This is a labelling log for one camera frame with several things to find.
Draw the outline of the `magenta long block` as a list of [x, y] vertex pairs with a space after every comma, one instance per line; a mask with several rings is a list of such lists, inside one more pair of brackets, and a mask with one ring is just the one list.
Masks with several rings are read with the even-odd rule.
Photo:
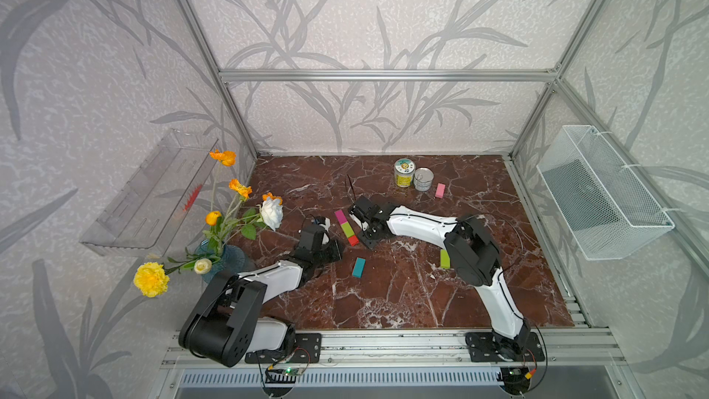
[[335, 213], [335, 217], [339, 225], [345, 225], [348, 223], [345, 213], [342, 210], [337, 211]]

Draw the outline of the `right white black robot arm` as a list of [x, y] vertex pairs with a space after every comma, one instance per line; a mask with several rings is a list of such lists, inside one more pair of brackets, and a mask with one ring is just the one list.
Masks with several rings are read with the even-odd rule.
[[474, 286], [482, 299], [491, 322], [491, 344], [499, 357], [512, 361], [524, 354], [529, 323], [503, 277], [499, 244], [476, 216], [423, 214], [404, 205], [380, 207], [365, 198], [348, 212], [360, 226], [359, 240], [369, 249], [384, 239], [404, 236], [445, 250], [456, 275]]

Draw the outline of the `teal block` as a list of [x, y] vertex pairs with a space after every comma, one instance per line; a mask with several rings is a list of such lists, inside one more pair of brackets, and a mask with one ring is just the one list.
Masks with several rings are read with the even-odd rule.
[[352, 271], [352, 276], [356, 278], [361, 278], [366, 266], [366, 260], [363, 258], [357, 258], [354, 264], [354, 269]]

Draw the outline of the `lime green long block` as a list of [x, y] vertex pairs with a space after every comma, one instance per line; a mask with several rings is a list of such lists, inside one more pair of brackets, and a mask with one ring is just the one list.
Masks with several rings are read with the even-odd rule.
[[352, 238], [356, 234], [354, 233], [354, 230], [352, 229], [351, 225], [347, 222], [341, 224], [341, 228], [343, 229], [343, 232], [345, 233], [345, 236], [347, 238]]

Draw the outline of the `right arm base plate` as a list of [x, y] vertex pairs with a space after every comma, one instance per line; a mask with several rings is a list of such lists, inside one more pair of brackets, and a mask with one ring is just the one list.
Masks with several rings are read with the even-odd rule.
[[545, 346], [536, 332], [523, 332], [509, 339], [494, 332], [467, 332], [465, 344], [472, 362], [545, 362]]

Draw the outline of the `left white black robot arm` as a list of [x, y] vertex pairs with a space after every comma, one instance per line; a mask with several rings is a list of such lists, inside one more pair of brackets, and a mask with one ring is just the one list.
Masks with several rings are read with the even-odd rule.
[[248, 354], [258, 362], [280, 362], [297, 351], [295, 327], [261, 315], [262, 306], [304, 286], [315, 271], [343, 258], [345, 244], [307, 240], [275, 264], [252, 273], [221, 271], [188, 315], [179, 345], [197, 358], [232, 368]]

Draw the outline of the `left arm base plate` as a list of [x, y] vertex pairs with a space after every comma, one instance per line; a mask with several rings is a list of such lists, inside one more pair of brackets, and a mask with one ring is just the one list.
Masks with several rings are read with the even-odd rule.
[[244, 360], [247, 364], [314, 364], [321, 359], [323, 335], [319, 332], [296, 332], [286, 337], [285, 344], [276, 350], [249, 352]]

